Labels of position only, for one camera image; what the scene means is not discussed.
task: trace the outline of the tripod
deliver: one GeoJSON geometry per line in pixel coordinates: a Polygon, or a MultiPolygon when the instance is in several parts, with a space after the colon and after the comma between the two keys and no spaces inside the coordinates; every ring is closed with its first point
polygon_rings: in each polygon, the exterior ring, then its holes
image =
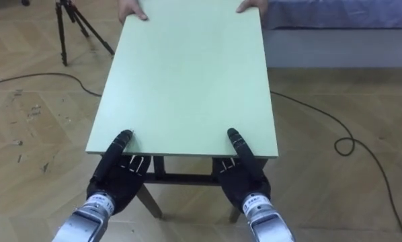
{"type": "Polygon", "coordinates": [[[114,55],[113,49],[108,45],[107,42],[105,42],[101,36],[93,29],[91,24],[81,15],[80,11],[75,7],[74,3],[71,2],[71,0],[56,0],[56,15],[58,17],[58,28],[59,28],[59,38],[61,40],[61,56],[62,56],[62,64],[64,66],[67,66],[67,49],[65,48],[65,33],[64,33],[64,23],[62,21],[62,6],[65,8],[65,11],[67,11],[67,14],[69,16],[69,19],[71,22],[77,24],[80,27],[81,33],[87,38],[89,37],[89,34],[87,33],[85,27],[81,23],[83,23],[89,28],[89,30],[93,33],[93,35],[101,42],[101,44],[108,50],[108,52],[111,55],[114,55]]]}

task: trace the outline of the bed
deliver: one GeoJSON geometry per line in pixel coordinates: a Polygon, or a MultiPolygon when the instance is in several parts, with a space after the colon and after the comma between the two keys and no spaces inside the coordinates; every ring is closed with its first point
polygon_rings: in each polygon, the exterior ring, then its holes
{"type": "Polygon", "coordinates": [[[402,67],[402,0],[270,0],[269,67],[402,67]]]}

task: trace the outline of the light green tabletop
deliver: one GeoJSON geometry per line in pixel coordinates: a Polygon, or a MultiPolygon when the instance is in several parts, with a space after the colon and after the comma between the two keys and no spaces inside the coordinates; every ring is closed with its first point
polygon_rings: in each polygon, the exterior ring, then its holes
{"type": "Polygon", "coordinates": [[[278,156],[257,9],[239,0],[141,1],[126,19],[87,143],[104,153],[134,131],[125,153],[235,155],[237,129],[258,157],[278,156]]]}

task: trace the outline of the metal robotic wrist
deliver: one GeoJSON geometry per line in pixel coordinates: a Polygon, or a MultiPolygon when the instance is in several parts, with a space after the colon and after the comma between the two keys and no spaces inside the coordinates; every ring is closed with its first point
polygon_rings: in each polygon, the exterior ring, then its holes
{"type": "Polygon", "coordinates": [[[97,242],[104,235],[114,211],[114,201],[104,192],[90,196],[58,230],[52,242],[97,242]]]}
{"type": "Polygon", "coordinates": [[[294,237],[270,200],[252,193],[243,202],[243,212],[257,242],[293,242],[294,237]]]}

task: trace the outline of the black robotic glove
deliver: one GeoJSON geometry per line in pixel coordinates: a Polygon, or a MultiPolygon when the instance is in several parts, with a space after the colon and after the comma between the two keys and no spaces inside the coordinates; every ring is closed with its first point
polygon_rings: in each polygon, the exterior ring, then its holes
{"type": "Polygon", "coordinates": [[[86,193],[106,193],[114,202],[113,215],[122,212],[140,190],[149,168],[150,156],[124,156],[123,150],[132,138],[132,132],[122,131],[101,158],[86,193]]]}
{"type": "Polygon", "coordinates": [[[91,179],[87,197],[105,192],[113,198],[113,215],[122,212],[144,183],[150,162],[150,156],[121,156],[103,181],[95,182],[91,179]]]}
{"type": "Polygon", "coordinates": [[[243,202],[248,195],[259,192],[270,199],[271,187],[260,162],[241,135],[230,128],[228,136],[239,158],[214,158],[212,171],[231,204],[243,212],[243,202]]]}

